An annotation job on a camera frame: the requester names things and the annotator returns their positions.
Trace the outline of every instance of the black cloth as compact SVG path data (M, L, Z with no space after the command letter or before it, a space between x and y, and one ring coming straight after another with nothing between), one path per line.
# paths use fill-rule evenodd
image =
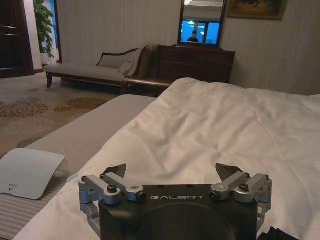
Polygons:
M286 234L280 229L270 228L268 233L262 233L258 240L298 240L293 236Z
M189 38L188 38L188 42L198 43L199 40L198 40L197 38L189 37Z

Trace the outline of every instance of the potted plant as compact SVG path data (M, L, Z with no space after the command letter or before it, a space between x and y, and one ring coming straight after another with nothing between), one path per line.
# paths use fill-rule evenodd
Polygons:
M51 27L53 27L53 25L50 19L53 17L53 14L43 5L43 3L44 0L33 0L41 63L42 65L47 65L50 62L50 58L54 57L54 55L51 53L53 43L51 38Z

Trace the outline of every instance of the chaise lounge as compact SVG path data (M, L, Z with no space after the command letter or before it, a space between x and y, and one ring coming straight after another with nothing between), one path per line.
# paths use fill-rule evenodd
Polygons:
M123 53L102 53L98 64L51 64L44 67L47 88L52 78L121 87L125 77L145 77L149 70L150 46Z

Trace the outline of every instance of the floor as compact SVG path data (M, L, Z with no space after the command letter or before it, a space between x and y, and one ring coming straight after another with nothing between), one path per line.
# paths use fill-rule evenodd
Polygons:
M120 94L117 87L71 83L44 73L0 79L0 159L24 148Z

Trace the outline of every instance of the white bedsheet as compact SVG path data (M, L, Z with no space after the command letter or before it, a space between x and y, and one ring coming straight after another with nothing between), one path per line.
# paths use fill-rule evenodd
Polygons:
M271 226L320 239L320 95L176 81L110 139L16 236L98 239L79 210L78 180L127 163L139 184L213 184L216 163L273 180Z

